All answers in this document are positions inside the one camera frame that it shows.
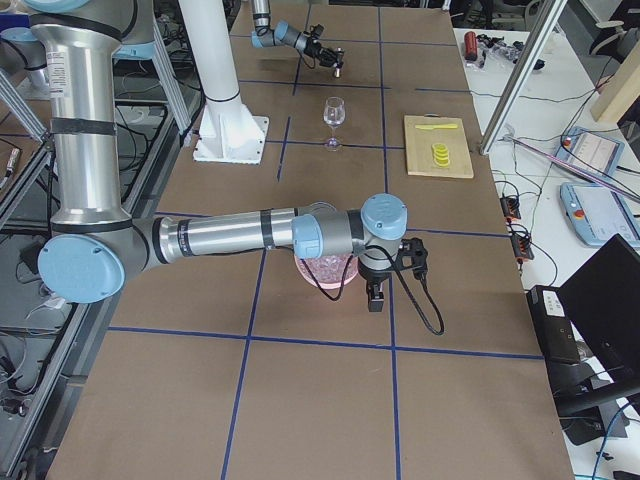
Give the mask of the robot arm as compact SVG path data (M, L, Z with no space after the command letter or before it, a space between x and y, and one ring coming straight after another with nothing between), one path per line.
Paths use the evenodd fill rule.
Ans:
M268 0L250 2L254 30L251 33L252 45L256 48L289 46L303 58L308 57L321 67L332 68L334 76L339 77L344 65L344 51L325 47L320 42L324 32L321 24L313 25L309 30L300 31L286 21L271 25L271 7Z
M102 301L127 281L182 258L285 248L302 260L349 254L366 280L369 309L397 272L409 243L408 212L390 194L356 210L307 207L174 220L137 220L121 203L112 60L153 29L140 1L33 1L31 29L49 71L51 133L60 207L39 253L45 285L70 302Z

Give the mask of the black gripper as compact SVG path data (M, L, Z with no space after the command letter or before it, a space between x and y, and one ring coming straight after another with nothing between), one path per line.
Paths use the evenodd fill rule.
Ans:
M327 68L340 69L343 66L344 50L326 48L319 41L310 43L310 56Z
M367 308L380 313L384 307L382 283L394 272L393 257L384 249L367 249L358 256L358 272L367 282Z

